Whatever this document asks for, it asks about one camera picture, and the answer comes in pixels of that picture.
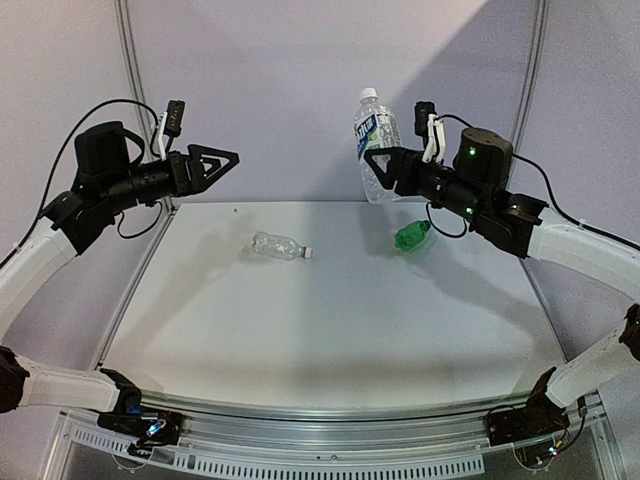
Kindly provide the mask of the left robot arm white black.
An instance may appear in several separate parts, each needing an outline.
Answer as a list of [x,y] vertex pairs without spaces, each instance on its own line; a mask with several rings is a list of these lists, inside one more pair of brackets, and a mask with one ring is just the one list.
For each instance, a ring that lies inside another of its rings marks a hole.
[[[191,144],[145,163],[127,144],[145,146],[120,121],[96,125],[74,141],[77,173],[70,190],[38,214],[26,242],[1,269],[1,329],[59,270],[85,253],[117,215],[164,197],[205,192],[240,162],[235,152]],[[1,410],[26,406],[79,407],[108,413],[128,434],[148,426],[141,391],[114,370],[81,371],[45,366],[1,349]]]

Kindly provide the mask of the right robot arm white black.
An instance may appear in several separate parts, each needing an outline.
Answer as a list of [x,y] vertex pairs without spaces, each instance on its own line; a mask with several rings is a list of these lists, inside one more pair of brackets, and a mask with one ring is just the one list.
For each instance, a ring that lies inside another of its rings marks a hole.
[[506,189],[513,147],[480,128],[461,132],[450,167],[399,146],[369,149],[363,159],[381,186],[420,196],[459,217],[499,250],[557,264],[590,277],[634,301],[624,324],[582,354],[545,372],[517,415],[517,427],[537,436],[556,412],[639,364],[639,252],[579,221],[564,219],[547,202]]

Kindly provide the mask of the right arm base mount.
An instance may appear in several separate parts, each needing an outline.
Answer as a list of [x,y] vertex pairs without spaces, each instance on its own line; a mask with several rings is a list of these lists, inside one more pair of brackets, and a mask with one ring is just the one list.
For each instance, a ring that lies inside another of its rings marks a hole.
[[584,396],[577,400],[577,414],[580,425],[576,432],[571,433],[565,409],[542,400],[529,399],[522,407],[498,405],[490,409],[484,417],[484,424],[491,446],[531,441],[529,445],[514,448],[513,454],[521,467],[535,472],[549,467],[580,438],[587,414]]

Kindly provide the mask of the clear labelled water bottle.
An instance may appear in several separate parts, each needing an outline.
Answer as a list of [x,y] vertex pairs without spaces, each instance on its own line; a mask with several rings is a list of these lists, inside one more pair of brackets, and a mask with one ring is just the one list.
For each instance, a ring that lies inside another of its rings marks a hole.
[[357,160],[365,197],[370,204],[394,201],[397,195],[385,190],[367,164],[364,154],[368,150],[401,145],[400,133],[392,110],[382,104],[372,87],[359,93],[359,109],[354,115],[353,129],[357,142]]

